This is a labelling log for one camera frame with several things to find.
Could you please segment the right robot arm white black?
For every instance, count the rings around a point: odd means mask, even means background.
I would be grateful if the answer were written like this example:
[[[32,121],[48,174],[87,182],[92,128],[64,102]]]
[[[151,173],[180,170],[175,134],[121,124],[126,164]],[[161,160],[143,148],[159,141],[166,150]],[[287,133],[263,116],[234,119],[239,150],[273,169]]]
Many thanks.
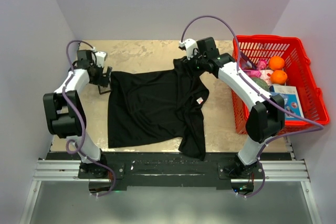
[[[223,169],[230,178],[246,178],[256,166],[266,142],[285,125],[285,115],[277,109],[277,106],[284,107],[284,99],[280,95],[271,95],[256,84],[230,54],[219,52],[212,37],[180,41],[179,48],[186,51],[188,65],[192,70],[213,74],[227,84],[248,107],[249,117],[245,124],[247,141],[236,154],[233,163]]]

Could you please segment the black garment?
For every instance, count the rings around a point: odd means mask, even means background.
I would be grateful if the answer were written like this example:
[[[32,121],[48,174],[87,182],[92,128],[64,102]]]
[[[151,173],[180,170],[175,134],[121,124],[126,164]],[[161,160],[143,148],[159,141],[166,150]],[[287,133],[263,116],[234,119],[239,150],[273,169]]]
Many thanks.
[[[206,155],[202,106],[209,96],[203,71],[186,57],[173,69],[145,73],[114,71],[108,100],[108,147],[133,147],[180,137],[178,150],[192,158]]]

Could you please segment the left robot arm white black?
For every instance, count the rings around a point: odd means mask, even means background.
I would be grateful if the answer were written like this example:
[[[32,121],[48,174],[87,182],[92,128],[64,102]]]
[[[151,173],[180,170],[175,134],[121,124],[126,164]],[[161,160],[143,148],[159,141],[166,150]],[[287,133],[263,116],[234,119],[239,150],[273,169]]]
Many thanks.
[[[87,133],[87,119],[80,94],[88,84],[109,86],[111,67],[105,67],[104,51],[79,50],[62,85],[43,96],[49,132],[66,140],[66,151],[81,158],[80,170],[96,178],[111,175],[102,150]]]

